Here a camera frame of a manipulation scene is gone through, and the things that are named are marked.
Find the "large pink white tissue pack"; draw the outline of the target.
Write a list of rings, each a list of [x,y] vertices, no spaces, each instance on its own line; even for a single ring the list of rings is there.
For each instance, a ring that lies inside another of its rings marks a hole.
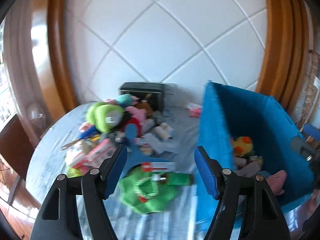
[[[98,145],[80,140],[67,150],[65,163],[72,168],[99,167],[105,159],[112,157],[115,150],[116,147],[110,139],[104,139]]]

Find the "green plush hat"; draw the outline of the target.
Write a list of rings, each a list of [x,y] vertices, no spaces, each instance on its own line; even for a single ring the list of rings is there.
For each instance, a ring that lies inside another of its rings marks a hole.
[[[154,175],[144,172],[140,166],[132,168],[118,183],[120,202],[140,215],[166,211],[179,189],[176,185],[155,180]]]

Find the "pink pig plush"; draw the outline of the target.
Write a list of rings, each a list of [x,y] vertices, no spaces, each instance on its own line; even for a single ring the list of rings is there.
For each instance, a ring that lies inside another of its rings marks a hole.
[[[277,173],[269,176],[266,181],[275,196],[284,193],[284,183],[287,178],[287,173],[284,170],[280,170]]]

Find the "yellow duck plush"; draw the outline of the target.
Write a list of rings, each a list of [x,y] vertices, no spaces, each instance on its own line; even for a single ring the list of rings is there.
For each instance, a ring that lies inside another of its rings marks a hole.
[[[237,137],[232,141],[233,153],[236,157],[247,157],[253,155],[253,143],[250,137]]]

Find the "brown medicine bottle green label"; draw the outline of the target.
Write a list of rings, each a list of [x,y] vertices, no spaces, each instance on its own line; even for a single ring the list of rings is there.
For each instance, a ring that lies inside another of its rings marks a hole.
[[[164,174],[154,173],[151,179],[152,181],[169,186],[190,186],[194,181],[192,174],[174,172],[168,172]]]

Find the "red white medicine box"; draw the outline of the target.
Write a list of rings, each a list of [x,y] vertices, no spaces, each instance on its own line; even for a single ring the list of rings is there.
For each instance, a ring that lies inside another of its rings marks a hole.
[[[175,162],[144,162],[141,164],[143,172],[174,172]]]

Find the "blue plastic crate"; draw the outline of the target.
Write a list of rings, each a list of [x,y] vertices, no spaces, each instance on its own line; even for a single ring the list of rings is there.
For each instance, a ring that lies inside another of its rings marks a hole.
[[[281,105],[271,96],[208,82],[205,86],[198,145],[223,168],[233,168],[232,139],[249,137],[263,170],[287,173],[284,193],[277,197],[284,214],[307,201],[314,175],[309,163],[290,147],[302,137]]]

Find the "lime green plush toy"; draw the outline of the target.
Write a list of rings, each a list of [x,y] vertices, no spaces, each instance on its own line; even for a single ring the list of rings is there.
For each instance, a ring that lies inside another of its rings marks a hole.
[[[120,124],[123,115],[124,109],[121,106],[97,102],[89,107],[86,121],[95,126],[99,132],[109,133]]]

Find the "white tube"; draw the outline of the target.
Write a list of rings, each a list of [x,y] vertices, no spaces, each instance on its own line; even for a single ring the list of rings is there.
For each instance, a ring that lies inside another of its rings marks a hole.
[[[153,133],[163,141],[172,139],[173,132],[174,129],[166,122],[162,122],[153,128]]]

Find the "small pink tissue packet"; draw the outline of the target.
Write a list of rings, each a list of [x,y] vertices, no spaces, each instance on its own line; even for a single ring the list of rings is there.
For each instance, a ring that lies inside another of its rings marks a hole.
[[[188,109],[188,114],[192,118],[200,118],[202,113],[202,105],[195,103],[187,103],[186,108]]]

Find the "pink plush toy in box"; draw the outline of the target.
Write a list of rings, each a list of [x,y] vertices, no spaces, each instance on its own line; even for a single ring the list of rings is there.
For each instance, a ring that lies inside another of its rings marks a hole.
[[[145,124],[147,118],[153,114],[153,110],[147,102],[126,107],[125,110],[131,113],[132,117],[137,119],[140,125]]]

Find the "dark wooden chair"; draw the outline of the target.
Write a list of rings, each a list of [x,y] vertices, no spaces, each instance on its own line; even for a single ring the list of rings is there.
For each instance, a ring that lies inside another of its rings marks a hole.
[[[34,148],[18,115],[2,129],[0,150],[7,163],[25,180]]]

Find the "black box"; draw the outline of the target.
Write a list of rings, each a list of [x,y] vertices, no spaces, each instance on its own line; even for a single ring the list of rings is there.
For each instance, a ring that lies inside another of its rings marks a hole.
[[[119,92],[147,100],[153,111],[164,110],[165,87],[162,83],[125,82],[119,87]]]

